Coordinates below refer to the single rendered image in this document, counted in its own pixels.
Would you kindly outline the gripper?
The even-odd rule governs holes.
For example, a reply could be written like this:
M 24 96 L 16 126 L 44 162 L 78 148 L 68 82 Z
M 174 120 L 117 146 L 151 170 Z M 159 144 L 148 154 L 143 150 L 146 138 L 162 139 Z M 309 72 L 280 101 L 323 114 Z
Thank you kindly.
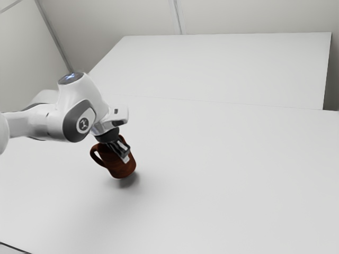
M 128 144 L 124 144 L 119 137 L 120 129 L 114 128 L 109 130 L 108 132 L 96 135 L 95 139 L 99 143 L 107 143 L 107 146 L 117 154 L 117 156 L 123 161 L 123 163 L 128 163 L 130 158 L 130 146 Z

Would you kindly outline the brown wooden mug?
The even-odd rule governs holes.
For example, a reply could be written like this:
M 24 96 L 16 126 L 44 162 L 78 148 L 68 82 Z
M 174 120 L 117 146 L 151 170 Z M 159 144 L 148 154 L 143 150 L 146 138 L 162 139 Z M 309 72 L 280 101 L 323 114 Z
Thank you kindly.
M 90 156 L 99 166 L 106 168 L 113 178 L 126 178 L 135 171 L 137 164 L 130 151 L 128 161 L 123 161 L 108 144 L 101 142 L 104 139 L 100 135 L 94 137 L 98 143 L 91 147 Z

